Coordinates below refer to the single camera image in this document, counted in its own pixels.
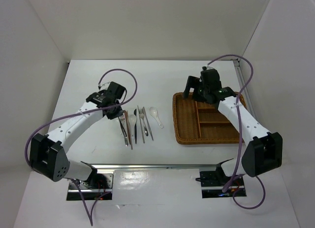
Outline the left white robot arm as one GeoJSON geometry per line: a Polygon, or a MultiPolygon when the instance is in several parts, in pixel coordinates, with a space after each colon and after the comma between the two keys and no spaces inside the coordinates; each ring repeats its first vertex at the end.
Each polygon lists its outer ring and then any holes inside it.
{"type": "Polygon", "coordinates": [[[97,169],[84,162],[67,158],[73,143],[94,123],[107,117],[109,120],[122,115],[120,99],[126,88],[115,82],[86,98],[75,116],[46,135],[36,134],[31,139],[30,166],[54,182],[63,178],[78,179],[86,188],[97,184],[97,169]]]}

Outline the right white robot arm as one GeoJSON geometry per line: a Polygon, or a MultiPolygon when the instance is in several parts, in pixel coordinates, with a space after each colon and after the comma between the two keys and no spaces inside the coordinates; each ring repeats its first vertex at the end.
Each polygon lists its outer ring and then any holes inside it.
{"type": "Polygon", "coordinates": [[[192,93],[193,100],[213,105],[233,125],[245,144],[245,151],[236,159],[221,163],[215,180],[227,184],[232,176],[255,177],[282,165],[283,138],[262,126],[240,102],[230,87],[222,87],[216,69],[204,69],[200,77],[189,76],[183,98],[192,93]]]}

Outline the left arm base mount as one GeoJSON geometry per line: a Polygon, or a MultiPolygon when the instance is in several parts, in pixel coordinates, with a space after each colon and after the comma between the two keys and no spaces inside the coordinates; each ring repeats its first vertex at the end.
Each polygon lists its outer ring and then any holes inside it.
{"type": "Polygon", "coordinates": [[[101,195],[104,196],[100,198],[100,200],[112,200],[113,180],[114,172],[105,171],[103,173],[98,173],[96,181],[92,182],[91,184],[89,184],[87,181],[81,181],[78,179],[75,179],[74,182],[69,181],[66,200],[81,200],[78,188],[80,188],[84,200],[96,200],[101,195]]]}

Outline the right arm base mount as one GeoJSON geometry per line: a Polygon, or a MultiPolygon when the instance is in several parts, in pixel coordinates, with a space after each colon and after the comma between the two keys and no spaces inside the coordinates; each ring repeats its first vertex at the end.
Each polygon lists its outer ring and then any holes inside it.
{"type": "Polygon", "coordinates": [[[242,177],[234,180],[232,185],[224,193],[223,186],[229,181],[229,177],[219,178],[215,171],[200,171],[199,177],[195,179],[201,185],[202,198],[224,198],[232,197],[234,192],[236,196],[247,196],[245,183],[242,177]]]}

